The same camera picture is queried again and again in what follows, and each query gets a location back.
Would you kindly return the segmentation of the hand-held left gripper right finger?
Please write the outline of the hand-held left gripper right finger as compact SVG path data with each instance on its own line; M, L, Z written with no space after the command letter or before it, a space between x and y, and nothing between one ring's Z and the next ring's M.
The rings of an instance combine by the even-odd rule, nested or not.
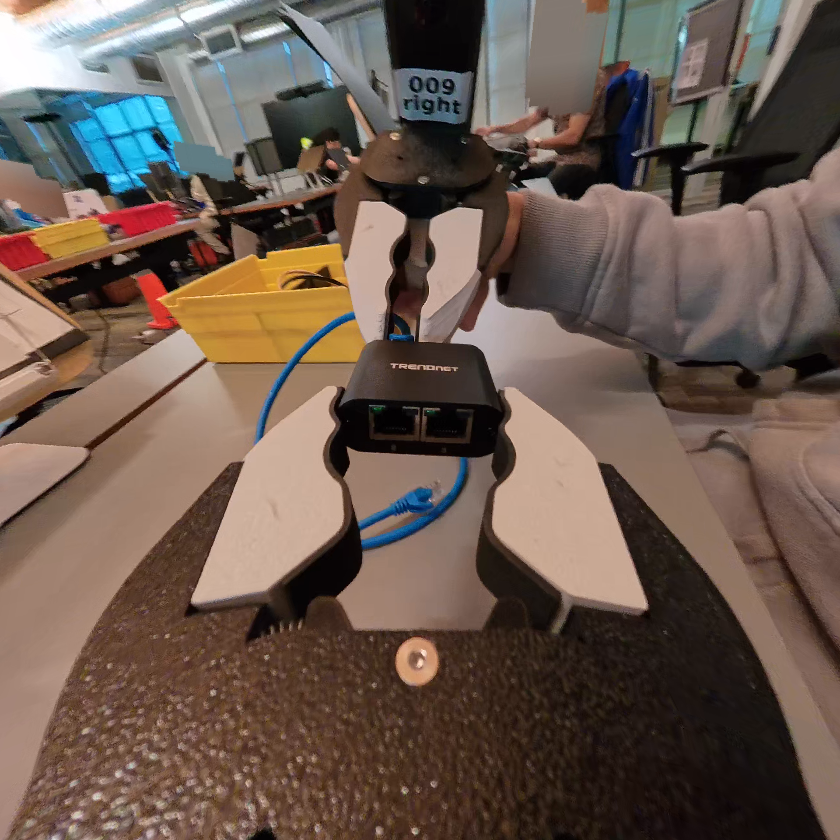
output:
M528 624L559 632L580 607L628 616L648 599L596 457L517 388L504 414L482 515L478 576Z

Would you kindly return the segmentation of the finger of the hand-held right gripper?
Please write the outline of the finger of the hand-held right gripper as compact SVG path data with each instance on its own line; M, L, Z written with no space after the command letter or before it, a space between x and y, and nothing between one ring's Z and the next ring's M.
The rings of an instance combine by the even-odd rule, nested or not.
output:
M422 343L449 341L476 297L483 215L478 208L458 206L430 222L434 259L420 315Z
M406 216L390 204L359 204L344 268L355 321L366 343L388 336L394 254L406 232Z

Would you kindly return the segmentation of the black network adapter box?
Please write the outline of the black network adapter box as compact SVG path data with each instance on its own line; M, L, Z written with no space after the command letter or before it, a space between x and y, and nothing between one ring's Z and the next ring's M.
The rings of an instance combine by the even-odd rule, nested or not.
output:
M357 452L483 458L504 409L485 355L461 343L368 343L336 406Z

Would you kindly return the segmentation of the yellow plastic bin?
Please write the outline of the yellow plastic bin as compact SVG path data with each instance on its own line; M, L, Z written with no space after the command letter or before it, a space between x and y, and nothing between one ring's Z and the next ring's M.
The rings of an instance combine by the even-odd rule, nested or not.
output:
M206 360L279 364L352 310L338 244L249 255L162 299Z

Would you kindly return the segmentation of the person's right hand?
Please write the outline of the person's right hand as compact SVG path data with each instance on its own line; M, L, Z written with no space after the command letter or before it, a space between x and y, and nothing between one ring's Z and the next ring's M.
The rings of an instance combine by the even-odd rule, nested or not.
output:
M507 193L508 215L504 234L496 251L481 272L476 294L458 326L461 331L470 332L475 328L480 312L487 302L491 283L495 285L497 294L499 294L500 287L505 288L507 286L507 278L512 271L513 260L518 247L523 210L527 198L527 191L519 190Z

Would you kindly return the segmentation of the blue jacket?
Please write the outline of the blue jacket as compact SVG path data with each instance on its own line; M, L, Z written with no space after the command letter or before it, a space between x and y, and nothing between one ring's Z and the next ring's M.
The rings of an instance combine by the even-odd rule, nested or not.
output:
M635 187L635 153L650 145L654 121L655 79L650 69L627 68L607 83L602 136L605 182L625 191Z

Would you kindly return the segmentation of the orange traffic cone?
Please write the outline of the orange traffic cone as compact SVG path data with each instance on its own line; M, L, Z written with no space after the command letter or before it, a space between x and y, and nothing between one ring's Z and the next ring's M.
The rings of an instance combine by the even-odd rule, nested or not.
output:
M134 278L150 312L147 327L157 331L178 329L180 326L178 321L161 303L161 299L167 294L162 280L150 270L136 274Z

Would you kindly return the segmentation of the red storage bin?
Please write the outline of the red storage bin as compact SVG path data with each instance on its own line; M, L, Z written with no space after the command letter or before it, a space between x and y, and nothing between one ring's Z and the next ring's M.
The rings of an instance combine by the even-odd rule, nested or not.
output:
M12 271L43 265L50 260L29 231L20 234L2 234L0 247L1 264Z
M120 228L125 237L139 236L174 225L178 219L173 205L168 202L130 206L98 215L102 226Z

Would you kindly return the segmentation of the long far table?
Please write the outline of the long far table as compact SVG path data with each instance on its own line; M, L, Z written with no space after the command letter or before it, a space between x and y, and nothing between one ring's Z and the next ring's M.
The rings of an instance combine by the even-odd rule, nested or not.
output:
M72 270L81 266L133 252L141 257L151 258L153 262L170 263L186 253L188 242L194 238L200 223L201 220L198 217L183 219L173 225L156 228L133 237L120 238L104 246L21 269L17 272L17 277L29 282L52 276L68 277Z

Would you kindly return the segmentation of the wooden document stand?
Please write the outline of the wooden document stand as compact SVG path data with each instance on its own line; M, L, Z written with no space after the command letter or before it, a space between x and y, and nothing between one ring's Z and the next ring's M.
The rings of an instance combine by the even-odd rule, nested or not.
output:
M53 313L60 336L15 367L1 371L1 420L29 409L60 391L92 363L92 343L73 318L41 295L12 270L1 266L2 280L35 299Z

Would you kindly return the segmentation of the large paned window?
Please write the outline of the large paned window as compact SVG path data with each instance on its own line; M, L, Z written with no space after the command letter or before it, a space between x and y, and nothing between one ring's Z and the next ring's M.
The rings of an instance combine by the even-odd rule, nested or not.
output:
M71 92L57 102L69 130L110 193L143 187L151 164L166 161L177 171L174 144L184 141L170 99L154 94Z

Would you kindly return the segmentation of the small yellow storage bin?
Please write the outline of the small yellow storage bin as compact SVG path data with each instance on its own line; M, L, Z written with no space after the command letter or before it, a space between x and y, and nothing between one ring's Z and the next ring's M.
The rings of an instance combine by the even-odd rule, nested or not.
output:
M37 227L28 235L48 259L63 259L111 243L108 231L100 224L98 217L84 217L62 224Z

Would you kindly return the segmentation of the grey notice board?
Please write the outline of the grey notice board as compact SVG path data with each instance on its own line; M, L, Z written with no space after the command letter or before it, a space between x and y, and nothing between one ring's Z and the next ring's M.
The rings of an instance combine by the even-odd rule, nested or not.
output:
M708 99L728 86L742 9L743 1L708 1L686 11L678 30L670 104Z

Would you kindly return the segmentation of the white instruction sheet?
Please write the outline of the white instruction sheet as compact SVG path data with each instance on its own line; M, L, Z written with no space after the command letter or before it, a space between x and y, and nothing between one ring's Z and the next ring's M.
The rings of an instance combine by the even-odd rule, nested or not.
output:
M1 281L1 371L25 362L61 332L53 313L11 283Z

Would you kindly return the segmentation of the black wall screen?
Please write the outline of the black wall screen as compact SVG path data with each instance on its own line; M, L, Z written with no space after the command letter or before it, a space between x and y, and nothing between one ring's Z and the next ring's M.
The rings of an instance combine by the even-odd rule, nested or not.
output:
M261 104L280 162L296 169L302 152L301 139L315 140L329 128L336 129L342 146L353 155L361 153L357 123L347 102L345 86L324 88L306 97L273 99Z

